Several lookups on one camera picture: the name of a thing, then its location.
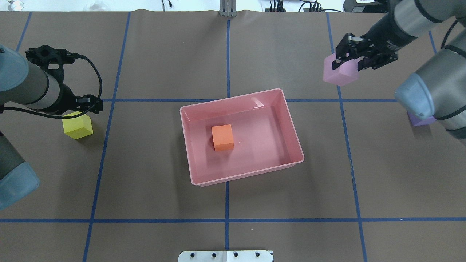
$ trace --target white label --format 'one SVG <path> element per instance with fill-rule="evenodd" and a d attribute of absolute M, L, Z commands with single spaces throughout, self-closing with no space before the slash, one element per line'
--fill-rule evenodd
<path fill-rule="evenodd" d="M 352 13 L 360 13 L 362 11 L 364 11 L 364 8 L 365 7 L 353 7 L 353 11 L 351 11 Z"/>

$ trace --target yellow cube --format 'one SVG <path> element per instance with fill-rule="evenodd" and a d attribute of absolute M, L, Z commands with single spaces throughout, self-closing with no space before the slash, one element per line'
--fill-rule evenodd
<path fill-rule="evenodd" d="M 67 114 L 64 117 L 74 116 L 81 112 L 73 112 Z M 92 130 L 92 123 L 90 117 L 87 115 L 82 115 L 80 117 L 72 119 L 62 119 L 63 122 L 63 131 L 66 135 L 72 139 L 83 138 L 88 135 L 92 135 L 94 131 Z"/>

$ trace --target robotic arm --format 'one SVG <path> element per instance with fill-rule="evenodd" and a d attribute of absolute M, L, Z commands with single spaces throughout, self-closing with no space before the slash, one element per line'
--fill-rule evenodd
<path fill-rule="evenodd" d="M 466 0 L 403 0 L 366 34 L 346 34 L 332 68 L 360 57 L 358 71 L 396 61 L 398 50 L 452 16 L 466 27 Z M 434 116 L 466 145 L 466 30 L 411 74 L 395 98 L 420 119 Z"/>
<path fill-rule="evenodd" d="M 98 114 L 102 111 L 102 79 L 87 57 L 44 45 L 30 48 L 26 52 L 26 58 L 27 60 L 19 53 L 0 45 L 0 114 L 5 110 L 16 110 L 44 117 L 69 119 L 87 112 Z M 97 73 L 100 83 L 97 97 L 75 96 L 63 83 L 63 65 L 72 64 L 78 58 L 88 61 Z M 50 64 L 57 64 L 58 68 L 49 69 Z M 32 110 L 5 107 L 4 103 L 10 101 Z M 71 117 L 57 116 L 68 110 L 82 113 Z M 39 179 L 30 165 L 0 131 L 0 210 L 31 193 L 38 186 Z"/>

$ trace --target white mounting plate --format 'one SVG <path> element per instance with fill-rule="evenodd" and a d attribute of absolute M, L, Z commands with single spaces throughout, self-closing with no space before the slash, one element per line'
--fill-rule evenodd
<path fill-rule="evenodd" d="M 178 256 L 178 262 L 273 262 L 273 261 L 274 261 L 274 252 L 267 251 L 267 250 L 184 251 L 184 252 L 181 252 L 181 254 L 179 254 Z"/>

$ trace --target pink bin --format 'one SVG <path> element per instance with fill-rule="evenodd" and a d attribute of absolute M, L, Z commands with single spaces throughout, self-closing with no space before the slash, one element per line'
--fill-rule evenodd
<path fill-rule="evenodd" d="M 304 154 L 281 89 L 180 109 L 191 182 L 209 186 L 292 167 Z M 231 124 L 234 149 L 216 152 L 212 126 Z"/>

